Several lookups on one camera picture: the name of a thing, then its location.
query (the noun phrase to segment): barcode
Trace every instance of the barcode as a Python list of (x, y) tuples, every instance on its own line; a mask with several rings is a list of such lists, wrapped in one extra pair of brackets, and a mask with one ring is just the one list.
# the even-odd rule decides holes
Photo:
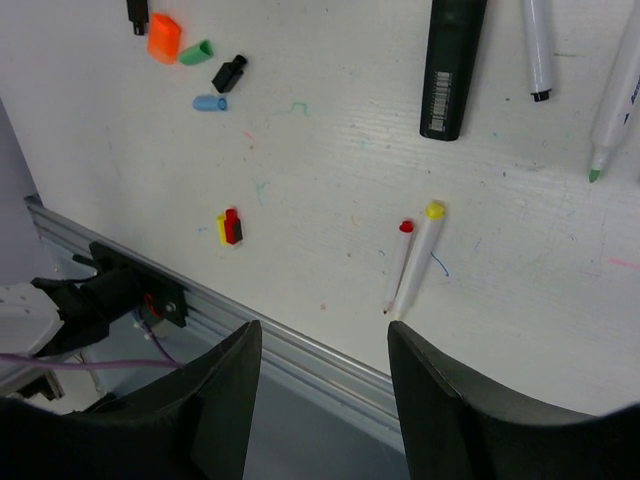
[(436, 72), (436, 83), (433, 87), (433, 104), (431, 105), (431, 123), (429, 129), (444, 132), (444, 121), (447, 118), (449, 95), (451, 94), (451, 73)]

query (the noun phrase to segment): white marker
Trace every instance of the white marker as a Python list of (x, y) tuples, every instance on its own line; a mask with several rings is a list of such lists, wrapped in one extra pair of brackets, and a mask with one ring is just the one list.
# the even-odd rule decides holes
[(636, 1), (622, 36), (618, 56), (591, 133), (593, 159), (589, 181), (595, 182), (629, 129), (640, 90), (640, 2)]
[(546, 0), (522, 0), (529, 56), (529, 83), (536, 102), (549, 100), (553, 89), (553, 55), (549, 37)]
[(384, 294), (384, 303), (382, 311), (386, 315), (398, 293), (398, 285), (404, 271), (404, 264), (407, 262), (407, 253), (413, 236), (413, 222), (405, 220), (398, 228), (398, 238), (396, 246), (393, 248), (393, 258), (391, 259), (391, 268), (389, 269), (389, 280), (387, 281), (387, 290)]
[(427, 218), (422, 228), (418, 231), (418, 236), (409, 255), (407, 268), (402, 277), (402, 282), (400, 282), (400, 289), (393, 309), (394, 320), (400, 320), (416, 298), (424, 272), (431, 258), (431, 250), (433, 250), (433, 246), (438, 239), (438, 233), (440, 233), (440, 226), (445, 214), (444, 205), (431, 202), (425, 214)]

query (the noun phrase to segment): yellow marker cap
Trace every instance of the yellow marker cap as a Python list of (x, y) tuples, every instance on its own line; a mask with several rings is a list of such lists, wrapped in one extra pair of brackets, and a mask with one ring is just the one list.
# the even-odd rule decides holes
[(444, 205), (437, 202), (431, 202), (427, 207), (427, 211), (425, 212), (425, 214), (431, 220), (441, 220), (444, 218), (445, 212), (446, 212), (446, 209)]
[(222, 245), (229, 245), (227, 242), (227, 234), (224, 230), (224, 221), (227, 219), (227, 216), (223, 213), (218, 216), (218, 233), (220, 234), (220, 243)]

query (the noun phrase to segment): orange marker cap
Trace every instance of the orange marker cap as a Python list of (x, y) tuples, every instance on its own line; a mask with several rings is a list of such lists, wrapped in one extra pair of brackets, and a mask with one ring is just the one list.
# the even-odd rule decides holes
[(167, 15), (154, 13), (149, 26), (149, 55), (160, 63), (171, 65), (178, 57), (182, 28)]

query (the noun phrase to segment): green marker tip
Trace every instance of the green marker tip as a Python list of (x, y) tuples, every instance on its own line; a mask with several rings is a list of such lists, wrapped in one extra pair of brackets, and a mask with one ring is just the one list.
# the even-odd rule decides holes
[(591, 170), (591, 172), (589, 172), (589, 181), (593, 183), (598, 179), (599, 176), (600, 170)]

